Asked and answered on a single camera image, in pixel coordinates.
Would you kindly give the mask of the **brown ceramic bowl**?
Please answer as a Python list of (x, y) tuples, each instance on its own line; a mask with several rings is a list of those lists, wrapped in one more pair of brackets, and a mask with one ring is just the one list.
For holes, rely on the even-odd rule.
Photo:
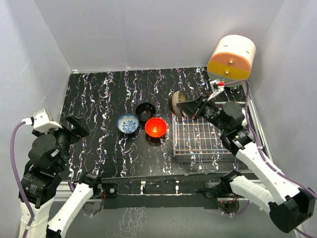
[(178, 104), (183, 102), (186, 102), (184, 91), (176, 91), (168, 99), (169, 109), (176, 117), (183, 118), (186, 116), (178, 107)]

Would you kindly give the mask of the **red bowl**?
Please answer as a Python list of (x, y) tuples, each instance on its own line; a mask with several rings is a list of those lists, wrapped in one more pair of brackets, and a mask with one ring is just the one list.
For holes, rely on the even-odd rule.
[(162, 137), (167, 131), (167, 123), (162, 118), (151, 118), (145, 124), (145, 131), (149, 137)]

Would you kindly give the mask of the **blue white patterned bowl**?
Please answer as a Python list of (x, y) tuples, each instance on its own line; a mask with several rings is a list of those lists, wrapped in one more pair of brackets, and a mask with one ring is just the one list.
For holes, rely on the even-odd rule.
[(139, 124), (139, 119), (135, 114), (123, 114), (117, 120), (118, 130), (125, 134), (134, 133)]

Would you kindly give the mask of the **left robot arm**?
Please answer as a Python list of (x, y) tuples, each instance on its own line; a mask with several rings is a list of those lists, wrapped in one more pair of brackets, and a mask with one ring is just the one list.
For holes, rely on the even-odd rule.
[(62, 181), (60, 175), (70, 157), (70, 146), (90, 134), (84, 118), (68, 114), (65, 120), (72, 125), (72, 129), (57, 123), (48, 112), (41, 110), (20, 123), (31, 125), (36, 137), (28, 153), (29, 161), (23, 178), (17, 180), (21, 206), (21, 238), (65, 237), (85, 203), (102, 193), (101, 178), (85, 173), (62, 208), (49, 219), (57, 188)]

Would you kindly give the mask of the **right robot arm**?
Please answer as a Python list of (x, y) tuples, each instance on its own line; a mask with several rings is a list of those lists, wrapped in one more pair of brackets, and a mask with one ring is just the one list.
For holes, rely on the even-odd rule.
[(240, 172), (233, 171), (221, 178), (221, 192), (228, 197), (241, 195), (269, 214), (272, 222), (289, 233), (309, 219), (315, 209), (316, 194), (285, 178), (255, 143), (243, 125), (245, 118), (239, 103), (229, 101), (222, 107), (205, 96), (194, 101), (173, 103), (174, 114), (192, 119), (203, 117), (221, 130), (223, 146), (247, 165), (262, 182), (259, 186)]

